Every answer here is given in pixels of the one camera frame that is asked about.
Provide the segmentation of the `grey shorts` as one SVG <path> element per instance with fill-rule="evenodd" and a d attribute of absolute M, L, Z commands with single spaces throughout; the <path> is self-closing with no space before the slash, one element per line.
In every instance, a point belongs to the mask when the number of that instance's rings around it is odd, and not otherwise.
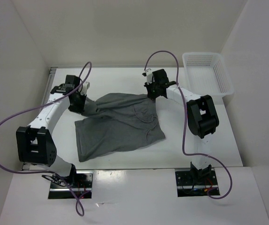
<path fill-rule="evenodd" d="M 75 121 L 79 162 L 128 152 L 165 139 L 156 102 L 146 94 L 109 93 L 87 99 L 83 120 Z"/>

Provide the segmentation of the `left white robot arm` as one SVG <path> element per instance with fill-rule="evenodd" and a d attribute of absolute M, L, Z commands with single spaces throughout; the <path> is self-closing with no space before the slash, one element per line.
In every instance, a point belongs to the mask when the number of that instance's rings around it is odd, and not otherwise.
<path fill-rule="evenodd" d="M 53 182 L 62 182 L 69 188 L 80 178 L 76 167 L 57 155 L 52 133 L 66 110 L 78 114 L 84 112 L 89 87 L 89 82 L 83 82 L 80 77 L 67 75 L 64 83 L 52 88 L 47 106 L 38 116 L 28 126 L 16 131 L 19 160 L 58 174 L 59 178 L 53 177 Z"/>

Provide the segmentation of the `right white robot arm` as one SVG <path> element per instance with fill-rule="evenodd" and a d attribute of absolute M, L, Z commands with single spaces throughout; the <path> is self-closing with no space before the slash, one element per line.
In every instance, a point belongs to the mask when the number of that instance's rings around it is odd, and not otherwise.
<path fill-rule="evenodd" d="M 184 131 L 194 136 L 194 146 L 191 153 L 190 179 L 194 184 L 201 184 L 210 176 L 212 165 L 208 160 L 211 153 L 211 141 L 219 119 L 213 99 L 210 95 L 201 96 L 170 81 L 164 69 L 152 71 L 146 69 L 142 75 L 146 77 L 144 86 L 147 96 L 154 100 L 165 97 L 184 106 Z"/>

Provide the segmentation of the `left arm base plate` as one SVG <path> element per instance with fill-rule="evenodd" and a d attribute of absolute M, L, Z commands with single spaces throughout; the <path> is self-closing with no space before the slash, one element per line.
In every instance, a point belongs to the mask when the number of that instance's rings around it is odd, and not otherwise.
<path fill-rule="evenodd" d="M 77 173 L 78 180 L 73 185 L 70 185 L 75 195 L 80 199 L 92 198 L 92 179 L 93 172 L 80 172 Z M 74 196 L 64 183 L 54 175 L 42 175 L 42 177 L 50 181 L 50 188 L 48 199 L 73 199 Z"/>

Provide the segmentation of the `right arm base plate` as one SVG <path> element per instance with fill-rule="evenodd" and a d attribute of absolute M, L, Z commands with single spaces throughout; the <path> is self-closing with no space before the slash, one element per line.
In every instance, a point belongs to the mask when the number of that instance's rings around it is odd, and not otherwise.
<path fill-rule="evenodd" d="M 220 196 L 216 173 L 212 169 L 210 174 L 195 181 L 190 173 L 190 169 L 176 169 L 175 178 L 177 185 L 178 197 L 193 197 L 193 196 Z"/>

